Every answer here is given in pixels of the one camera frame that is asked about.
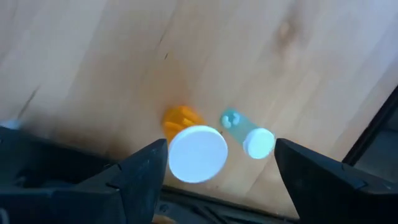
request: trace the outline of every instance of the white bottle cap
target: white bottle cap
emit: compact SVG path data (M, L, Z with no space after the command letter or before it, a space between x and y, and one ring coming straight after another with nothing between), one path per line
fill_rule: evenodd
M265 128L253 129L243 142L244 151L253 159L263 159L274 149L275 136Z
M222 135L209 126L192 126L179 132L169 145L173 175L188 183L214 177L224 166L228 147Z

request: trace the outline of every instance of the wooden table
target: wooden table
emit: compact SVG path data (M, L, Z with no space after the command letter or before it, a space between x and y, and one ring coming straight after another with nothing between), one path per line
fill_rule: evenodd
M0 0L0 119L123 158L162 137L169 106L216 128L234 106L342 160L398 84L397 12L396 0ZM296 217L273 155L250 159L224 136L214 179L165 183Z

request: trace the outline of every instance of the small white bottle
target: small white bottle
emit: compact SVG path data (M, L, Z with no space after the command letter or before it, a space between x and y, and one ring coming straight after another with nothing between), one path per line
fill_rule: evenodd
M265 128L253 124L243 114L228 108L221 115L221 125L239 142L253 159L267 157L275 147L275 136Z

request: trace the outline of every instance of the white lid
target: white lid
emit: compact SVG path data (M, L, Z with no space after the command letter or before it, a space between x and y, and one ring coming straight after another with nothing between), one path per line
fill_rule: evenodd
M169 146L173 175L188 183L214 177L223 168L228 147L222 135L209 126L192 126L179 132Z
M243 142L244 151L253 159L263 159L274 149L275 136L265 128L253 129Z

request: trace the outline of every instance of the wood grain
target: wood grain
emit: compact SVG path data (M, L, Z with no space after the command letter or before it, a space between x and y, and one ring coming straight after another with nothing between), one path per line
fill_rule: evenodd
M342 160L398 84L395 0L0 0L0 119L123 158L186 104L220 128L234 106ZM297 217L273 155L225 134L214 178L165 184Z

